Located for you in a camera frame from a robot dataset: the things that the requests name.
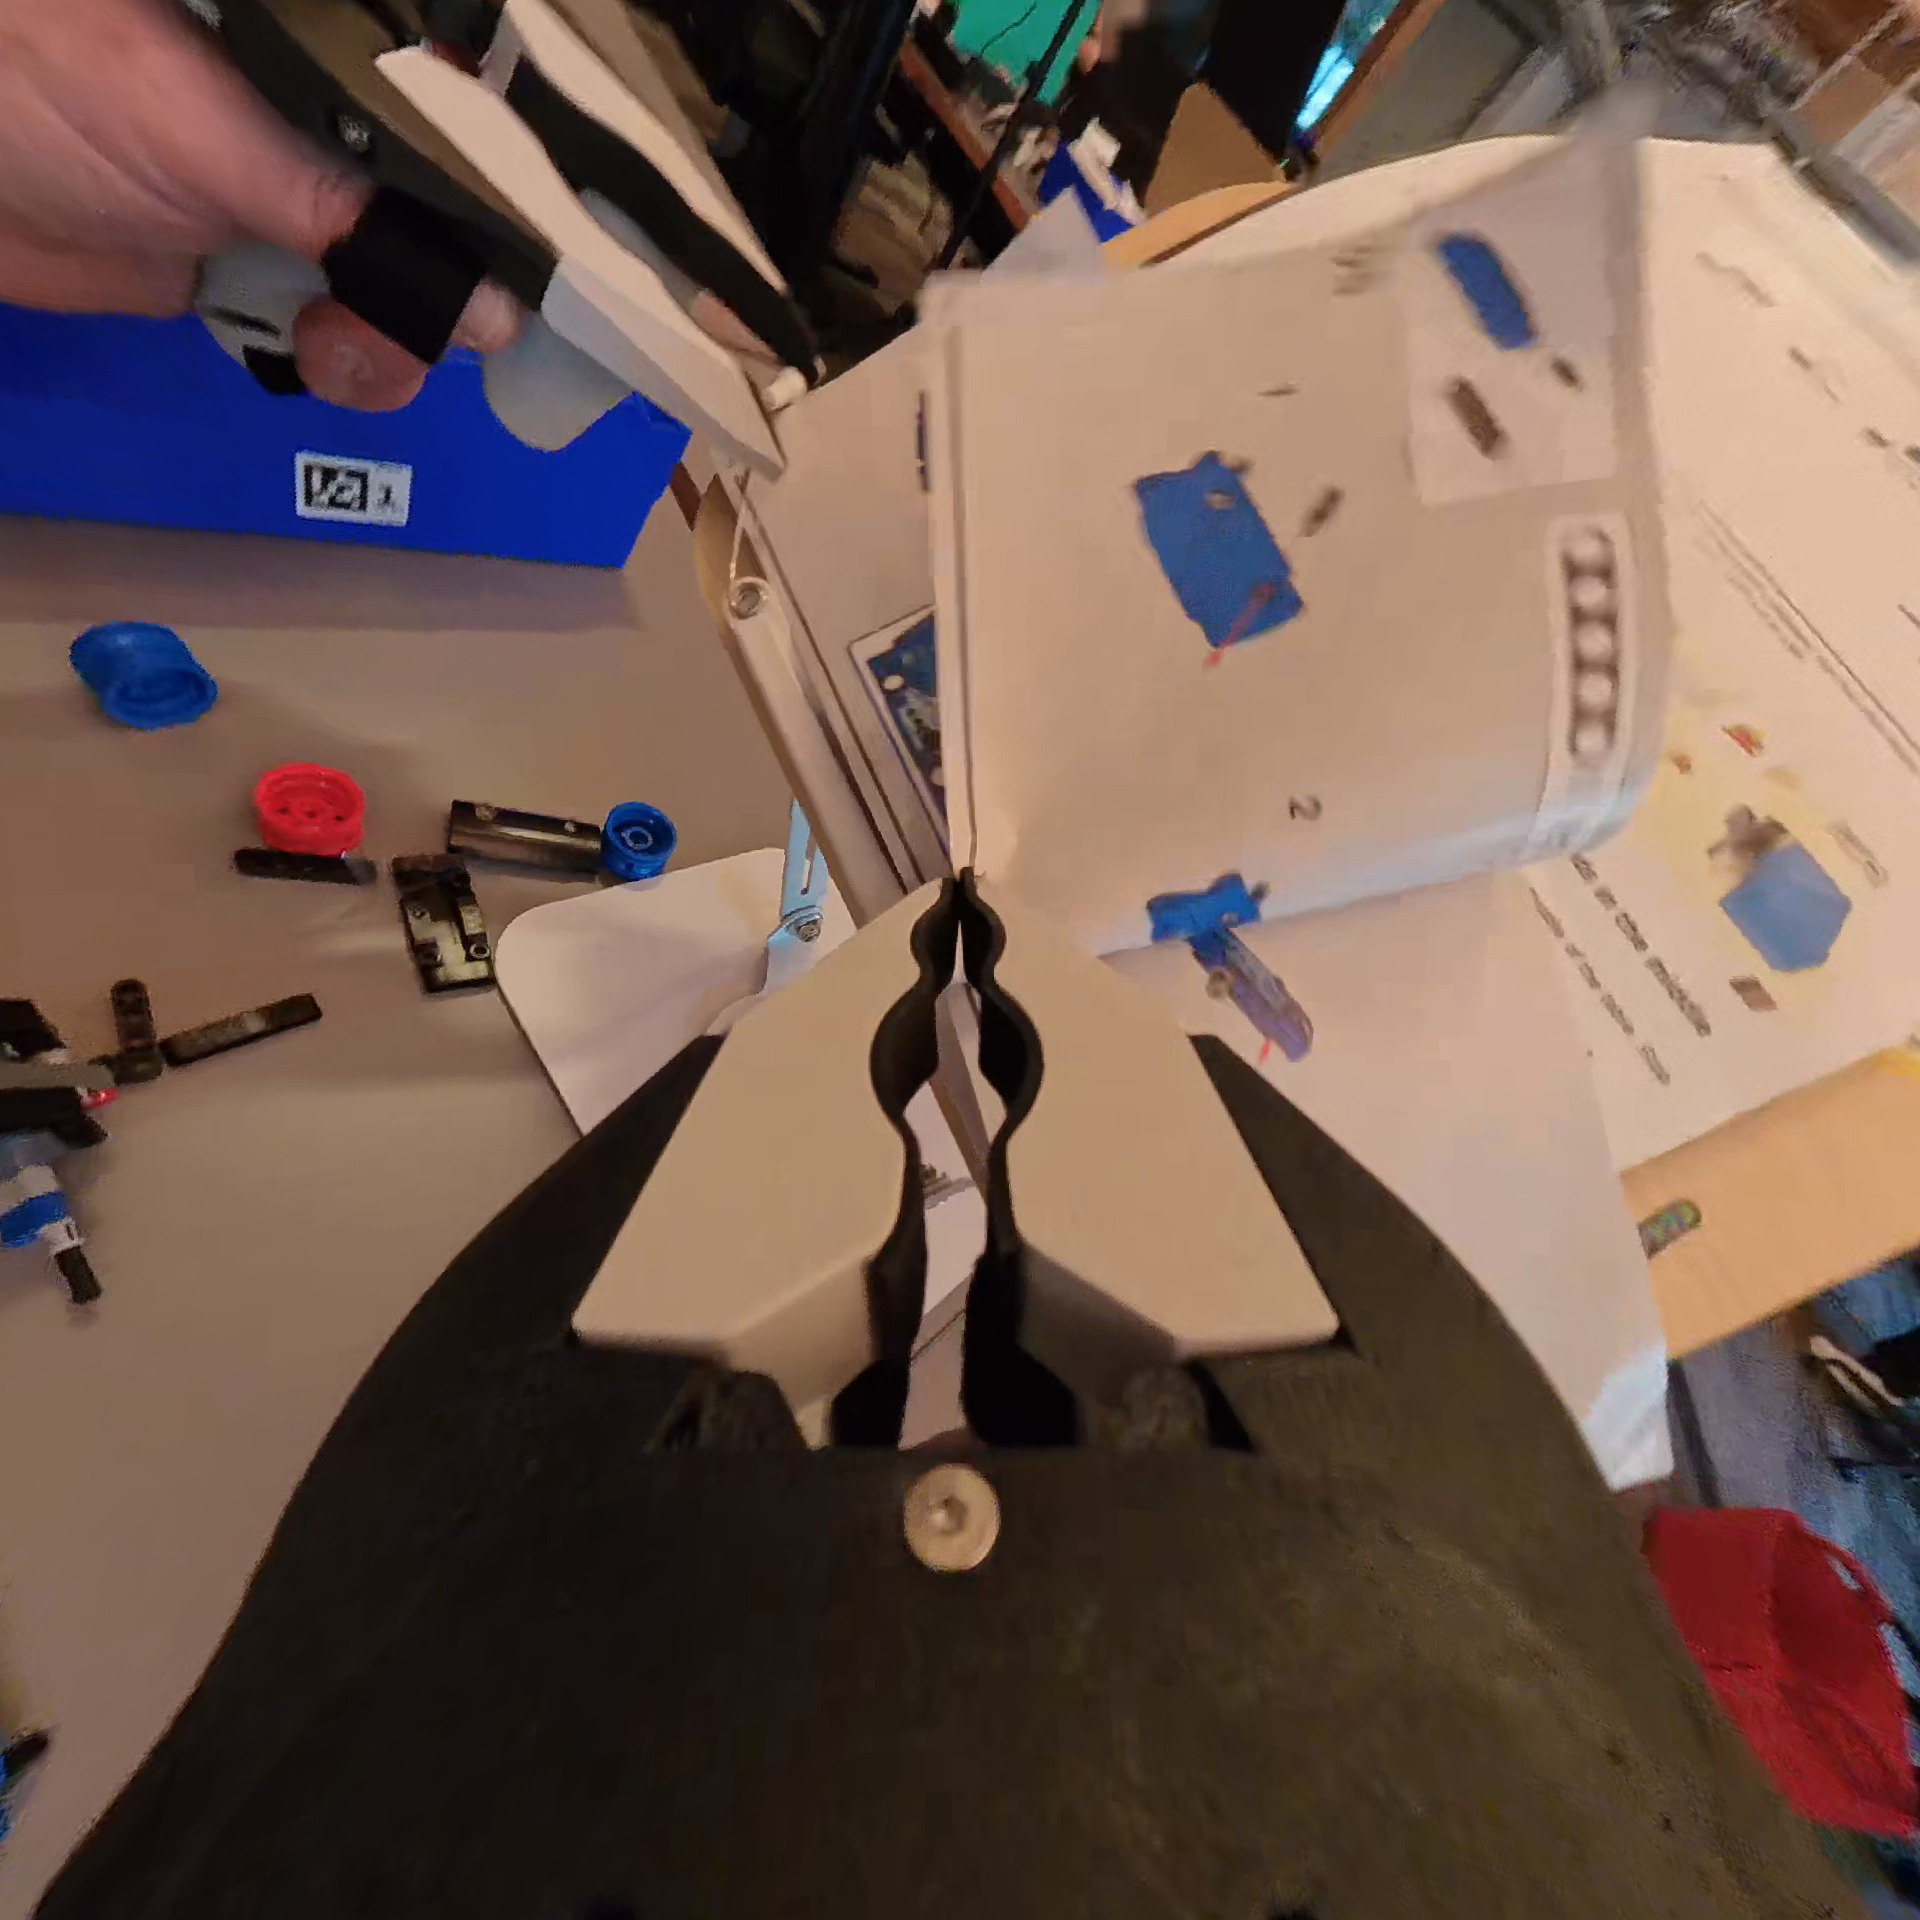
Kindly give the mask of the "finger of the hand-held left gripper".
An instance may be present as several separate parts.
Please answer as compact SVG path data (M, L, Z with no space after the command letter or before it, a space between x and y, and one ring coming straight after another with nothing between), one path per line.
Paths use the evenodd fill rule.
M606 228L563 182L535 132L484 81L406 48L374 68L554 257L539 318L606 375L766 477L786 461L753 379L711 339L668 280Z
M698 157L696 130L619 5L502 5L500 98L587 210L737 354L766 414L822 383L811 323L714 167ZM512 216L515 272L539 279L539 292L518 294L528 318L500 359L500 408L607 414L628 398L648 400L541 321L555 258L524 216Z

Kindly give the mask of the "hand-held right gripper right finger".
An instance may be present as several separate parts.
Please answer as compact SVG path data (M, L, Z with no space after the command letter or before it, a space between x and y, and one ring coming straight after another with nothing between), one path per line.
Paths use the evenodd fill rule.
M979 877L959 879L959 960L1001 1108L973 1434L1075 1447L1140 1379L1327 1345L1332 1300L1176 1010Z

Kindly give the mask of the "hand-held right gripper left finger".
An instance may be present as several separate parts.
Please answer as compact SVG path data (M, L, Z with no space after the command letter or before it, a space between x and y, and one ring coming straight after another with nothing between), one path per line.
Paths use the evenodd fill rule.
M930 883L711 1040L571 1330L772 1381L838 1449L897 1449L934 1293L934 1083L955 885Z

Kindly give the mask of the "instruction booklet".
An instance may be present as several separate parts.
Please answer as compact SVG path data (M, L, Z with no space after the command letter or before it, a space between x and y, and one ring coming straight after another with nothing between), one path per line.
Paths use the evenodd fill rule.
M1642 142L1588 120L1166 263L936 280L727 491L881 873L972 869L1237 1055L1505 1312L1614 1491L1667 1343L1527 883L1660 748Z

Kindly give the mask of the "grey desk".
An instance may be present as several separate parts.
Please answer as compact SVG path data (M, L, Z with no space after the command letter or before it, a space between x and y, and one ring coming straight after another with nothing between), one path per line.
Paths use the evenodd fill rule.
M574 1140L493 992L420 990L385 875L450 802L662 809L683 864L779 841L788 788L693 558L693 487L621 572L3 525L3 997L79 1050L141 980L173 1034L322 1021L126 1093L73 1159L104 1285L3 1255L3 1693L51 1730L3 1844L36 1900L200 1676L301 1470L420 1293ZM195 725L107 720L67 650L173 630ZM372 886L257 881L255 780L365 796Z

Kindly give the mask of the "person's left hand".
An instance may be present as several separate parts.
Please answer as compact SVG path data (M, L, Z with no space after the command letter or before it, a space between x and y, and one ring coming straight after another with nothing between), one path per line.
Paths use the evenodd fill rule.
M179 5L1 7L1 300L172 321L241 245L318 263L372 199Z

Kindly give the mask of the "blue storage bin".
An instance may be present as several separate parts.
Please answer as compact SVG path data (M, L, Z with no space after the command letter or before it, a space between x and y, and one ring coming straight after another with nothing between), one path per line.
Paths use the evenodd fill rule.
M464 348L370 414L271 394L195 317L1 309L5 517L621 569L690 441L628 397L521 445Z

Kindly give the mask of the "black beam with holes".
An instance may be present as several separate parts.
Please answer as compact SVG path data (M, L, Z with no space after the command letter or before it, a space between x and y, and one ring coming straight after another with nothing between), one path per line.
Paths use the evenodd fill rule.
M555 881L586 883L606 873L600 823L492 802L451 801L443 816L443 851L466 866Z

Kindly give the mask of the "short black beam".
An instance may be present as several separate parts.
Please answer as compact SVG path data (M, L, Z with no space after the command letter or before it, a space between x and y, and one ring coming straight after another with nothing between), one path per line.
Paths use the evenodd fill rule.
M181 1028L161 1037L155 1050L166 1068L184 1070L248 1046L297 1034L319 1021L324 1021L319 1001L301 992Z

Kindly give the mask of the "red wheel rim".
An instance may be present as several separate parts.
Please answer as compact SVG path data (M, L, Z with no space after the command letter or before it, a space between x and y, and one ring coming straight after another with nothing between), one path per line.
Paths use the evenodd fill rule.
M345 772L313 762L285 762L251 786L257 841L271 853L344 858L363 847L368 798Z

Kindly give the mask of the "red cloth bag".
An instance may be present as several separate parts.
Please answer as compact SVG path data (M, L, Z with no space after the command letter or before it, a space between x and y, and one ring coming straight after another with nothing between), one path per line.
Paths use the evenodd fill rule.
M1867 1571L1783 1508L1660 1508L1648 1572L1720 1711L1803 1821L1913 1842L1916 1693Z

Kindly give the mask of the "large printed instruction sheet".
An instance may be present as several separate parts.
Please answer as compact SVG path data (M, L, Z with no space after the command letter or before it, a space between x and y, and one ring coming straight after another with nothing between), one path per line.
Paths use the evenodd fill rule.
M1532 873L1614 1165L1916 1037L1916 276L1759 147L1644 152L1676 623L1619 833Z

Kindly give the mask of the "black frame piece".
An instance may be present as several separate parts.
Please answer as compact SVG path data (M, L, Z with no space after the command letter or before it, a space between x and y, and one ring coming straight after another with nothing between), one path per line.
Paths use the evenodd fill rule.
M423 997L492 994L492 935L468 863L454 853L393 856L388 873L407 960Z

